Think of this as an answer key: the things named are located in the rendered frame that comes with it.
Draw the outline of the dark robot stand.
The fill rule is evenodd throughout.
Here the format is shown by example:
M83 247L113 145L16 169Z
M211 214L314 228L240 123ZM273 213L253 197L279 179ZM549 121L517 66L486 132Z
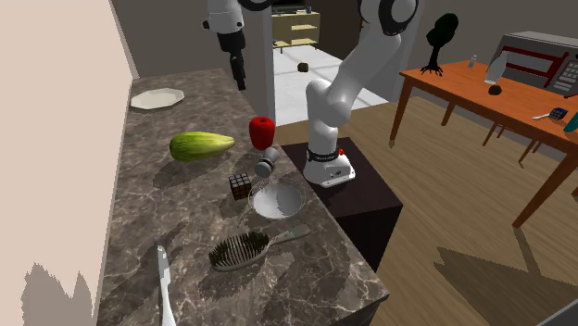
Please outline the dark robot stand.
M377 270L403 204L351 138L340 138L337 144L345 151L356 178L330 188L311 187L359 253Z

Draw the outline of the white bottle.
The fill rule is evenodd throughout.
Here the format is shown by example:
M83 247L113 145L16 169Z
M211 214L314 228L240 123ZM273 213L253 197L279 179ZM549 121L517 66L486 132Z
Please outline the white bottle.
M491 63L484 78L485 83L497 84L506 69L508 63L508 54L508 51L502 51L500 55Z

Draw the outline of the orange wooden table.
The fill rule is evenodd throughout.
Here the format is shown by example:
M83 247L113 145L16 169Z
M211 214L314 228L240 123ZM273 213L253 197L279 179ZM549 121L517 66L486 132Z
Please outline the orange wooden table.
M472 69L465 61L442 66L443 76L421 74L418 69L400 73L405 78L399 97L390 141L396 135L414 88L423 90L448 102L447 115L453 107L462 107L498 124L514 129L519 134L566 154L541 188L526 205L512 226L519 228L578 169L578 131L566 133L563 126L572 114L578 112L578 95L568 99L546 90L534 88L517 81L503 79L499 95L488 93L489 85L484 82L486 65L477 64ZM550 118L534 120L535 116L549 113L555 107L568 111L560 120Z

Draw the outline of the grey cash register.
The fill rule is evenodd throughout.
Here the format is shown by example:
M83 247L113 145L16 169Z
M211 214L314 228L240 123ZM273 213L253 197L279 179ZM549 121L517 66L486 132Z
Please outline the grey cash register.
M492 57L508 52L503 76L564 98L578 95L578 39L536 31L507 33Z

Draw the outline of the white octagonal plate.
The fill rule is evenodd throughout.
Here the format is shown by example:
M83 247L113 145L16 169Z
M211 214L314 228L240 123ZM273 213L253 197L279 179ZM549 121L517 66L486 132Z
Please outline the white octagonal plate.
M182 90L172 88L160 88L145 91L134 96L130 105L134 108L150 110L163 107L171 107L184 99Z

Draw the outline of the grey hairbrush with black bristles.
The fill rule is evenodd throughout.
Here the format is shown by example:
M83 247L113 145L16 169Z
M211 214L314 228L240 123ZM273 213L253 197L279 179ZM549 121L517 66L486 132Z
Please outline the grey hairbrush with black bristles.
M258 262L269 248L281 243L305 237L311 233L307 224L269 237L264 232L247 232L228 237L218 243L208 253L212 268L216 271L229 272L240 270Z

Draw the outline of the yellow wooden shelf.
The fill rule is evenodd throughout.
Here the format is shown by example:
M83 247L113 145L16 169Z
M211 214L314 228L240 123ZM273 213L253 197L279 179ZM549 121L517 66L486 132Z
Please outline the yellow wooden shelf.
M320 39L320 13L311 11L273 14L274 48L316 44Z

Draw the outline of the grey salt shaker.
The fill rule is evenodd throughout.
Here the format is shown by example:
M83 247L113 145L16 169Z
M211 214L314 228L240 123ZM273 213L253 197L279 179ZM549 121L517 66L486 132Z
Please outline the grey salt shaker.
M269 178L275 170L275 162L279 157L279 152L273 147L267 148L263 152L262 158L255 166L255 173L260 178Z

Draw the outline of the dark puzzle cube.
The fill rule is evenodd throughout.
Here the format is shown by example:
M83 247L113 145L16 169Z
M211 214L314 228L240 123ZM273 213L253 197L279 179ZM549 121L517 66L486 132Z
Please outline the dark puzzle cube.
M252 184L246 172L230 176L229 183L235 200L240 200L249 196Z

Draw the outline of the red bell pepper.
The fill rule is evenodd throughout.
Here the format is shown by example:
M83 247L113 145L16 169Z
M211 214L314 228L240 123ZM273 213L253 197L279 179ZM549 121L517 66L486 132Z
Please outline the red bell pepper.
M271 147L274 139L275 123L268 117L255 117L249 122L252 145L259 151Z

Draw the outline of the black tree figure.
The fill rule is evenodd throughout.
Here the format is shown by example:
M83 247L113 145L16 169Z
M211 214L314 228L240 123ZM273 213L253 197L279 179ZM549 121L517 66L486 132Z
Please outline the black tree figure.
M433 28L426 34L428 44L433 48L428 64L420 69L421 74L433 71L437 76L443 76L443 69L438 65L438 56L441 48L449 43L459 25L459 19L454 13L445 13L434 24Z

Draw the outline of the green oblong vegetable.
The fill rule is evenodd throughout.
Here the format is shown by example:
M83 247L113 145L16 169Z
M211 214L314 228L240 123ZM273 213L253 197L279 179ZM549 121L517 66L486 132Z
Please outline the green oblong vegetable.
M212 132L182 132L170 140L170 154L175 160L194 161L214 157L235 145L231 136Z

